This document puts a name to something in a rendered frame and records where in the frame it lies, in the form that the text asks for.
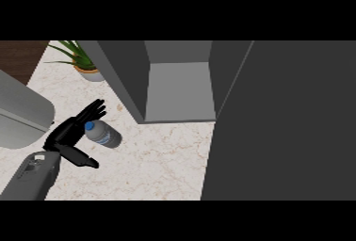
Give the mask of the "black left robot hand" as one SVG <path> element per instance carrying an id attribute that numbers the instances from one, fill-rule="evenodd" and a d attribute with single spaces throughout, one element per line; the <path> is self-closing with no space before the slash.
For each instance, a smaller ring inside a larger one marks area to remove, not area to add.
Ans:
<path id="1" fill-rule="evenodd" d="M 58 152 L 77 167 L 99 167 L 99 162 L 76 147 L 85 136 L 85 124 L 107 114 L 105 101 L 96 99 L 80 114 L 70 117 L 49 134 L 43 149 Z"/>

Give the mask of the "green potted plant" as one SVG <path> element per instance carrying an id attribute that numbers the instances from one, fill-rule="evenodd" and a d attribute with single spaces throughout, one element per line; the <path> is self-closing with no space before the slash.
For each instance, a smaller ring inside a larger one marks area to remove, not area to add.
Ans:
<path id="1" fill-rule="evenodd" d="M 64 46 L 64 48 L 55 46 L 54 44 L 49 44 L 49 47 L 65 54 L 71 60 L 58 60 L 58 63 L 71 65 L 88 81 L 104 82 L 105 78 L 86 51 L 83 50 L 83 47 L 80 46 L 80 43 L 76 40 L 61 40 L 59 44 Z"/>

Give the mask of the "clear blue-capped water bottle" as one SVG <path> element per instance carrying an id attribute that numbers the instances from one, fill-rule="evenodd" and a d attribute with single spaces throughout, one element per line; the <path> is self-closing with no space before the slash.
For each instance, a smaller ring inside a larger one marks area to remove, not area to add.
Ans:
<path id="1" fill-rule="evenodd" d="M 85 134 L 93 142 L 111 149 L 122 144 L 122 134 L 102 120 L 93 120 L 85 124 Z"/>

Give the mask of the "grey open cabinet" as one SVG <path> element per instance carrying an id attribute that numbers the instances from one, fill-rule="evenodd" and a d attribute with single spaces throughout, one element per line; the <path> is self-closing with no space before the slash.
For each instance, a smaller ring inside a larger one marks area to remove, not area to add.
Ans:
<path id="1" fill-rule="evenodd" d="M 138 123 L 219 118 L 250 40 L 83 40 L 80 46 Z"/>

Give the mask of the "pale grey rounded appliance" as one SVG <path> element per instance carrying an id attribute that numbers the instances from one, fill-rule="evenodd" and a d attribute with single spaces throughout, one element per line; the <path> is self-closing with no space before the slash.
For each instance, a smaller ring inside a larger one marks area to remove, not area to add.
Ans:
<path id="1" fill-rule="evenodd" d="M 54 119 L 52 102 L 0 70 L 0 147 L 21 149 L 37 142 Z"/>

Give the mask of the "dark grey cabinet door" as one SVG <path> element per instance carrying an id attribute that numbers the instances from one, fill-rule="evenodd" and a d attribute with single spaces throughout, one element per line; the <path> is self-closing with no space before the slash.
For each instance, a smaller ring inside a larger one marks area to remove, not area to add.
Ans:
<path id="1" fill-rule="evenodd" d="M 356 40 L 259 41 L 215 126 L 207 200 L 356 200 Z"/>

